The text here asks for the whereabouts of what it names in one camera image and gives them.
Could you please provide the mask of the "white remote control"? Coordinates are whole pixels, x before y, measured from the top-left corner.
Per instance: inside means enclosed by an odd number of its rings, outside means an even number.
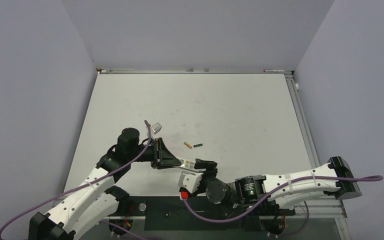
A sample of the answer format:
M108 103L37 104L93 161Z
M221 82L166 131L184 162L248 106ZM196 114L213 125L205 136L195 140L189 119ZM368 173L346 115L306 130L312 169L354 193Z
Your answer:
M179 158L180 161L179 166L175 166L177 169L181 169L184 171L189 171L189 172L194 172L194 173L200 173L204 172L204 168L196 168L196 161L195 160L189 160L189 159L184 159L184 158Z

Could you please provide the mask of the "green black AAA battery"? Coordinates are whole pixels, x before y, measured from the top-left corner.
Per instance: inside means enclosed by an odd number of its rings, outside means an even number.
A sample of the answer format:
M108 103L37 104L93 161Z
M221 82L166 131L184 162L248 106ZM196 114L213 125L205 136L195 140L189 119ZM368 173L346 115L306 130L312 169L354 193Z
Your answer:
M199 143L199 144L194 144L194 145L193 145L193 147L194 147L194 148L198 148L198 147L202 147L202 146L203 146L203 144L202 144L202 143Z

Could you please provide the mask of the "gold AAA battery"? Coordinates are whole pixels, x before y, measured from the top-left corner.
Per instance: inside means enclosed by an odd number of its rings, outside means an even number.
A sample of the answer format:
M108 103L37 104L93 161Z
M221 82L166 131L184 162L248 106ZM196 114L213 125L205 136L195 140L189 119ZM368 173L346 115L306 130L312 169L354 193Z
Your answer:
M183 143L185 146L187 146L189 149L192 149L193 148L193 146L192 145L190 145L189 143L187 143L187 142L184 142Z

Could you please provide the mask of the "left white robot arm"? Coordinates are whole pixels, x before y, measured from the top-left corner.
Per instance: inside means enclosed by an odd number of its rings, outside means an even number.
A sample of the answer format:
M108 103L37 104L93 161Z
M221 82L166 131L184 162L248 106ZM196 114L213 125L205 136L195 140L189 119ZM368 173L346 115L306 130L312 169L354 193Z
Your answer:
M155 138L161 126L147 125L147 139L139 143L140 133L125 128L86 179L64 193L65 199L46 213L37 212L29 221L30 240L77 240L100 220L129 208L129 194L116 183L135 162L149 162L154 169L180 167L183 162Z

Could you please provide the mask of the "aluminium frame rail back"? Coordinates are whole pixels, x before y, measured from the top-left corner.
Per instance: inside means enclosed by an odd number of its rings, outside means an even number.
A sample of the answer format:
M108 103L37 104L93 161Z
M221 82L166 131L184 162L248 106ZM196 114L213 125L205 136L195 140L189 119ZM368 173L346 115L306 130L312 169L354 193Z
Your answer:
M139 69L97 69L100 74L283 74L293 75L293 70L266 70L266 69L165 69L165 70L139 70Z

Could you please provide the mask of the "aluminium frame rail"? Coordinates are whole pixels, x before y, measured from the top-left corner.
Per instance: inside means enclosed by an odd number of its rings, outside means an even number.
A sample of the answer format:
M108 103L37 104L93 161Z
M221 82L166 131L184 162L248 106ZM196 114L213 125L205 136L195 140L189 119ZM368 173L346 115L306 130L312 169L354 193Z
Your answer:
M139 70L139 69L97 69L100 74L283 74L293 75L293 70L266 70L266 69L165 69L165 70Z
M301 104L299 96L299 86L297 85L292 72L287 73L284 76L295 110L297 121L300 127L300 131L303 137L310 165L312 167L319 167L327 161L320 160L319 155L317 153L313 136L306 115L304 113L303 106ZM343 202L340 200L336 200L334 197L322 197L313 200L308 200L307 204L309 207L310 216L312 218L338 219L347 217Z

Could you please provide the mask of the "aluminium frame rail right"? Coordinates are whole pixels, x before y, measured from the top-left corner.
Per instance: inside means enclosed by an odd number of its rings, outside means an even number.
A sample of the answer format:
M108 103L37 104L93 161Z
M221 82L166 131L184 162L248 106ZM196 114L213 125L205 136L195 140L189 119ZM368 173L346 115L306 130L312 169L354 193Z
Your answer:
M320 160L319 155L317 153L313 136L306 115L304 113L303 106L301 104L299 96L299 86L297 85L292 72L287 73L284 76L295 110L297 121L300 127L300 131L303 137L310 165L312 167L319 167L327 161ZM307 204L309 207L310 216L312 218L338 219L347 217L343 202L340 200L336 200L334 197L322 197L313 200L308 200Z

